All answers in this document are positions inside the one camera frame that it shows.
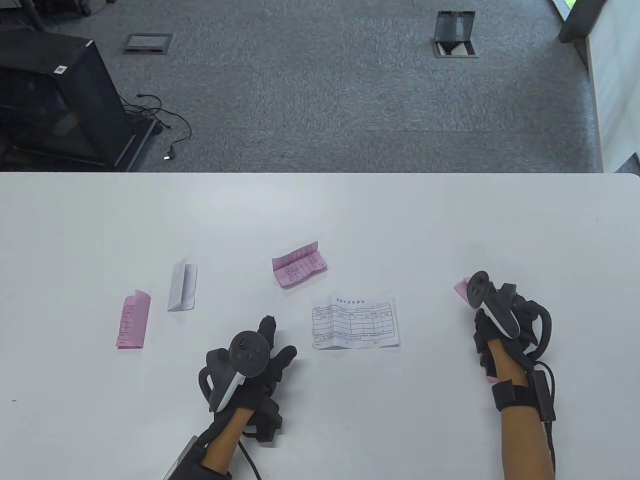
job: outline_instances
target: printed form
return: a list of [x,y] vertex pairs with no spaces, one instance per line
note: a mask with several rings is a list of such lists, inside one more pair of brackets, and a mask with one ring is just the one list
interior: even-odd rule
[[398,346],[396,310],[391,297],[367,299],[331,295],[311,310],[317,349]]

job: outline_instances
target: hand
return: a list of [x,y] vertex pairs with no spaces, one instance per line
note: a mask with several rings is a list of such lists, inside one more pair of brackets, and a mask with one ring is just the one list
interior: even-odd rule
[[493,351],[495,350],[494,340],[499,340],[501,351],[505,352],[508,357],[513,359],[525,371],[533,368],[533,361],[525,355],[524,351],[530,344],[538,345],[538,340],[533,333],[533,321],[538,316],[529,312],[527,308],[529,302],[516,302],[514,314],[520,324],[520,336],[517,339],[508,339],[496,327],[493,321],[485,314],[483,309],[476,312],[476,333],[474,341],[476,342],[476,351],[480,354],[480,365],[486,370],[486,375],[490,381],[497,378],[496,360]]
[[[258,327],[258,333],[267,340],[269,349],[273,349],[275,331],[275,319],[271,316],[263,318]],[[293,345],[280,350],[276,356],[269,360],[267,367],[261,374],[245,379],[244,383],[236,388],[234,395],[223,412],[229,409],[235,410],[236,408],[256,410],[260,406],[264,395],[271,397],[276,388],[276,383],[282,380],[282,371],[289,366],[297,354],[298,350]]]

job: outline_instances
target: pink paper in hand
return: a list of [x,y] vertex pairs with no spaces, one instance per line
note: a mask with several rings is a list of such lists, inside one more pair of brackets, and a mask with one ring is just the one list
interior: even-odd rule
[[462,300],[467,302],[467,305],[469,303],[469,300],[467,298],[467,284],[469,283],[470,279],[471,279],[471,277],[468,276],[464,280],[462,280],[462,282],[456,284],[456,286],[453,287],[453,289],[456,292],[458,292],[458,295],[460,295],[462,297]]
[[[469,280],[471,279],[470,276],[466,277],[464,280],[462,280],[462,282],[456,284],[455,287],[453,287],[453,289],[458,292],[458,295],[460,295],[462,297],[462,299],[467,302],[467,305],[469,304],[469,300],[467,299],[467,284],[469,283]],[[486,376],[486,380],[489,383],[498,383],[498,379],[496,377],[490,377],[489,375]]]
[[301,282],[312,273],[326,268],[326,262],[318,252],[318,242],[298,248],[284,257],[271,259],[273,274],[281,287]]
[[136,290],[135,295],[126,297],[122,306],[120,333],[116,340],[118,350],[143,347],[150,304],[151,297],[141,290]]

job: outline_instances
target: gray carpet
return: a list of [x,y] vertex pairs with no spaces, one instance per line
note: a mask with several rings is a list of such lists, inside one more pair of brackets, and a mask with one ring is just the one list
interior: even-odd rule
[[[94,10],[101,6],[93,3]],[[478,59],[433,56],[438,10],[475,10]],[[596,172],[593,99],[547,0],[118,0],[61,32],[96,41],[118,91],[186,128],[152,172]],[[173,33],[128,56],[129,33]]]

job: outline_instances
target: wrist strap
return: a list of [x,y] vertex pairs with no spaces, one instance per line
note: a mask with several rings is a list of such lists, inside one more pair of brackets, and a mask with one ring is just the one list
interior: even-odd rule
[[501,412],[510,406],[530,406],[540,409],[536,390],[531,387],[514,385],[511,380],[496,383],[491,387],[495,407]]

